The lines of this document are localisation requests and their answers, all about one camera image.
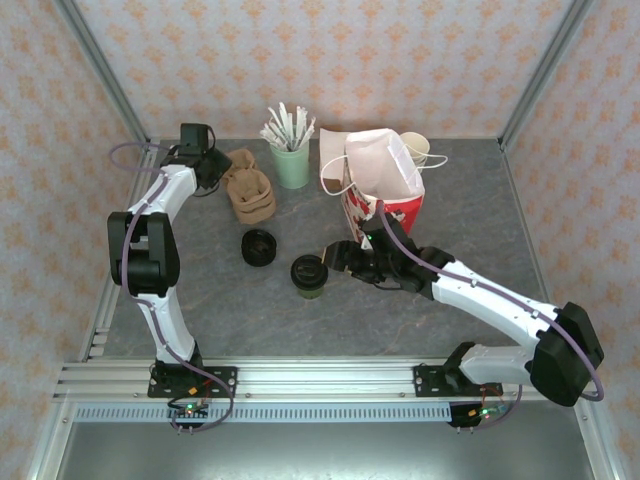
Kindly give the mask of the takeout coffee cup black lid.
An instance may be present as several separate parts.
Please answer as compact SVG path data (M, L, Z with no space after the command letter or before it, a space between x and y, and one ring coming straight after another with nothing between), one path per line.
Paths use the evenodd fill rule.
M294 260L290 277L299 295L306 300L318 298L328 280L328 268L316 255L302 255Z

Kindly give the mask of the red and white paper bag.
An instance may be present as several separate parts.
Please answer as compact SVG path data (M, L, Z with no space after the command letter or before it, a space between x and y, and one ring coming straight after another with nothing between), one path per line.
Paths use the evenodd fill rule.
M344 175L341 181L319 181L324 192L341 201L356 242L370 247L362 231L367 220L383 207L410 232L423 205L425 186L400 135L392 129L349 132L345 141Z

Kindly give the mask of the brown pulp cup carrier stack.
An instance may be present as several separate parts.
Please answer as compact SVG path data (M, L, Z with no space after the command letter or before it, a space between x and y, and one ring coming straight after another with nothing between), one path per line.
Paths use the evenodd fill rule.
M226 187L232 208L242 224L252 225L270 218L276 200L270 180L261 171L241 169Z

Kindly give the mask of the mint green tumbler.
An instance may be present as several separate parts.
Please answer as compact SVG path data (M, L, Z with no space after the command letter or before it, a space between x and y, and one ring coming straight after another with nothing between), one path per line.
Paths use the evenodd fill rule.
M279 184L290 190L304 187L309 182L309 143L293 152L270 147Z

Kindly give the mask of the stack of black cup lids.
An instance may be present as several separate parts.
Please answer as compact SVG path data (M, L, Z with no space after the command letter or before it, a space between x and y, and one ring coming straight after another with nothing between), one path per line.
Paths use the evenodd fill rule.
M266 230L248 230L241 239L241 254L248 265L256 268L265 267L276 258L277 241Z

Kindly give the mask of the white paper napkins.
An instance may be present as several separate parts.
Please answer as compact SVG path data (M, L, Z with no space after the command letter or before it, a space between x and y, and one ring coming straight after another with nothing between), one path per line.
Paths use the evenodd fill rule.
M348 135L349 132L320 130L320 173L323 178L342 180L344 175L345 141Z

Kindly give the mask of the stack of white paper cups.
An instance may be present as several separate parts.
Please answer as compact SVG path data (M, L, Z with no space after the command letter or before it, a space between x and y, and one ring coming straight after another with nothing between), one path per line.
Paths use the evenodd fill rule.
M416 132L404 132L400 135L400 138L405 144L416 168L422 171L426 166L427 156L430 153L429 140Z

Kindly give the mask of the sheet metal shelf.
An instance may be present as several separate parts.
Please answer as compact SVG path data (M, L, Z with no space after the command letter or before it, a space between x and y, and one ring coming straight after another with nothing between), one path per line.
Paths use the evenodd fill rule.
M474 433L444 424L77 423L36 480L610 480L577 422L524 415Z

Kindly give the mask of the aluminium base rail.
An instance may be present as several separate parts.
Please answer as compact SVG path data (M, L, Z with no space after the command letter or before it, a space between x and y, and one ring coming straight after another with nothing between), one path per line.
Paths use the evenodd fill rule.
M371 357L222 357L205 365L235 366L238 402L409 402L418 383L413 368L441 359ZM56 401L141 402L147 398L150 358L93 358L62 366Z

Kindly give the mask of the right aluminium side rail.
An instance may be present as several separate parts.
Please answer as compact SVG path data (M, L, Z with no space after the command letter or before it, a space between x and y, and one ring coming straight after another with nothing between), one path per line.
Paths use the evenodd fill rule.
M552 303L553 299L550 297L549 295L549 289L548 289L548 285L544 276L544 272L541 269L541 265L539 262L539 258L533 243L533 239L531 237L531 233L529 230L529 226L526 220L526 215L525 215L525 211L523 208L523 204L521 202L520 196L519 196L519 192L517 189L517 185L516 185L516 181L515 181L515 176L514 176L514 172L513 169L510 166L509 163L509 159L507 156L507 153L505 151L501 152L501 156L502 156L502 162L506 171L506 175L511 187L511 191L512 194L514 196L514 202L516 205L516 209L518 212L518 216L519 216L519 220L521 223L521 226L523 228L524 231L524 237L525 237L525 243L527 245L527 249L529 252L529 256L531 258L532 261L532 265L533 265L533 269L534 269L534 273L536 275L536 279L537 279L537 283L540 289L540 293L542 295L542 299L544 301L546 301L547 303Z

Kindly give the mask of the aluminium side rail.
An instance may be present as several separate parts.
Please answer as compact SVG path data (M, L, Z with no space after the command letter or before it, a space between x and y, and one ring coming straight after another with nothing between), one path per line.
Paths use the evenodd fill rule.
M137 142L134 143L133 147L138 148L138 160L133 171L126 171L131 179L129 189L124 200L119 201L108 213L127 210L131 204L145 194L153 174L142 172L142 169L155 167L158 148L152 147L151 144L159 142L159 138L154 138L150 142L143 142L142 146L138 146ZM111 279L109 260L106 260L106 273L101 279L100 286L99 296L91 313L80 351L76 356L76 361L81 363L94 357L100 357L104 352L104 344L107 340L120 290L120 287L115 285Z
M516 205L516 209L518 212L518 216L519 216L519 220L521 223L521 226L523 228L524 231L524 237L525 237L525 243L527 245L527 249L529 252L529 256L531 258L532 261L532 265L533 265L533 269L534 269L534 273L536 275L536 279L537 279L537 283L540 289L540 293L542 295L542 299L544 301L546 301L547 303L552 303L553 299L550 297L549 295L549 289L548 289L548 285L544 276L544 272L541 269L541 265L539 262L539 258L533 243L533 239L531 237L531 233L529 230L529 226L526 220L526 215L525 215L525 211L523 208L523 204L521 202L520 196L519 196L519 192L517 189L517 185L516 185L516 181L515 181L515 176L514 176L514 172L513 169L510 166L509 163L509 159L507 156L507 153L505 151L501 152L501 156L502 156L502 162L506 171L506 175L511 187L511 191L512 194L514 196L514 202Z

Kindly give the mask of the left aluminium frame post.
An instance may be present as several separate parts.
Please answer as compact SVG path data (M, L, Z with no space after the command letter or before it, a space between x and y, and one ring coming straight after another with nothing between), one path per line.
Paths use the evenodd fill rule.
M95 35L91 31L76 0L52 0L62 17L68 24L71 32L79 42L84 56L91 64L98 79L102 83L108 97L114 104L117 112L129 131L138 141L150 139L142 125L138 115L133 109L122 85L118 81L115 72L100 47Z

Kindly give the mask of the aluminium frame post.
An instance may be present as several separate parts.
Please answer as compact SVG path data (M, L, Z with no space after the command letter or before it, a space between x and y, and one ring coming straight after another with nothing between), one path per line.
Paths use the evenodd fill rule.
M79 42L84 56L91 64L98 79L102 83L108 97L114 104L117 112L129 131L138 141L150 139L142 125L138 115L133 109L122 85L118 81L115 72L100 47L95 35L91 31L76 0L52 0L62 17L68 24L71 32Z
M503 153L513 144L593 3L594 0L571 0L567 13L544 50L502 134L497 138Z

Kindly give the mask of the left aluminium side rail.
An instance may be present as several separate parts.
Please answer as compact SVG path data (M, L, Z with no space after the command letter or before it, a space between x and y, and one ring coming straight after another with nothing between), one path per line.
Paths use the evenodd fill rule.
M145 194L153 174L142 172L142 169L155 167L158 148L152 147L151 144L159 142L159 138L154 138L150 142L143 142L142 146L138 146L137 142L134 143L133 147L138 148L138 160L133 171L126 171L131 179L129 189L124 200L119 201L108 213L127 210L131 204ZM80 351L76 356L76 361L81 363L94 357L100 357L104 352L104 344L107 340L120 290L120 287L115 285L111 279L109 260L106 260L106 273L101 279L100 286L99 296L91 313Z

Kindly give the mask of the right aluminium frame post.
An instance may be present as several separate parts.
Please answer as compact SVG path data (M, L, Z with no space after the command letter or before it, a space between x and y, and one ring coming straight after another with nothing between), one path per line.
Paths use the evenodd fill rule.
M593 3L594 0L571 0L567 13L544 50L502 134L497 138L503 153L513 144Z

